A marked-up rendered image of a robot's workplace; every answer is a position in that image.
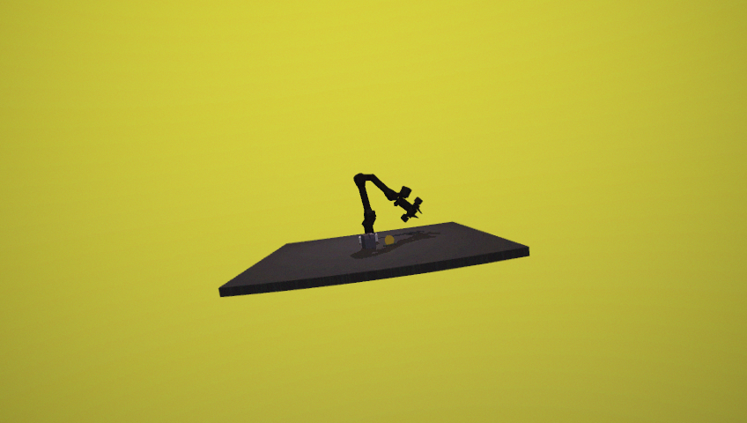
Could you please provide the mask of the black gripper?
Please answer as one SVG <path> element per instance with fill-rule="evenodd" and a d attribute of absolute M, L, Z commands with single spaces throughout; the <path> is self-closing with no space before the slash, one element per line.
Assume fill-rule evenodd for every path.
<path fill-rule="evenodd" d="M 419 205 L 423 203 L 423 200 L 422 200 L 422 199 L 421 199 L 420 197 L 417 197 L 417 198 L 416 198 L 416 199 L 415 199 L 414 201 L 416 202 L 416 203 L 414 203 L 414 205 L 416 205 L 416 206 L 418 207 L 418 211 L 419 211 L 419 212 L 420 212 L 421 214 L 423 214 L 423 213 L 422 213 L 422 212 L 420 211 L 420 209 L 419 209 L 419 207 L 420 207 Z M 406 205 L 405 205 L 405 206 L 403 207 L 403 209 L 405 209 L 405 210 L 406 210 L 406 209 L 408 209 L 408 208 L 410 207 L 410 204 L 411 204 L 411 203 L 409 203 L 409 202 L 407 201 L 407 204 L 406 204 Z M 402 219 L 402 220 L 403 220 L 403 221 L 404 221 L 404 222 L 406 223 L 406 222 L 407 222 L 407 221 L 409 220 L 409 218 L 408 218 L 408 217 L 409 217 L 409 218 L 412 218 L 412 217 L 413 217 L 413 218 L 418 218 L 418 219 L 419 219 L 419 217 L 418 217 L 418 216 L 416 216 L 416 215 L 415 215 L 415 216 L 411 216 L 411 215 L 410 215 L 410 214 L 409 214 L 408 212 L 407 212 L 406 214 L 403 214 L 403 216 L 401 217 L 401 219 Z"/>

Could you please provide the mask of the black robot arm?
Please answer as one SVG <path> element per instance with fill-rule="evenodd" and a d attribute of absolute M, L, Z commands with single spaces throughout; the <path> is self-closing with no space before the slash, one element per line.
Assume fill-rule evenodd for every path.
<path fill-rule="evenodd" d="M 359 188 L 359 194 L 362 200 L 362 204 L 364 207 L 364 220 L 361 223 L 362 226 L 365 229 L 365 234 L 372 233 L 374 234 L 374 222 L 376 220 L 375 211 L 371 209 L 368 196 L 366 193 L 366 181 L 371 181 L 373 184 L 375 184 L 386 196 L 386 198 L 389 201 L 395 201 L 394 206 L 401 206 L 402 208 L 407 204 L 407 200 L 405 198 L 409 197 L 411 193 L 411 189 L 405 186 L 402 186 L 402 189 L 400 192 L 395 192 L 394 190 L 388 188 L 379 178 L 375 176 L 375 174 L 362 174 L 358 173 L 355 174 L 353 177 L 353 180 L 355 181 L 357 187 Z M 415 214 L 418 212 L 418 207 L 414 204 L 410 204 L 410 207 L 406 209 L 406 211 L 411 215 L 415 216 Z"/>

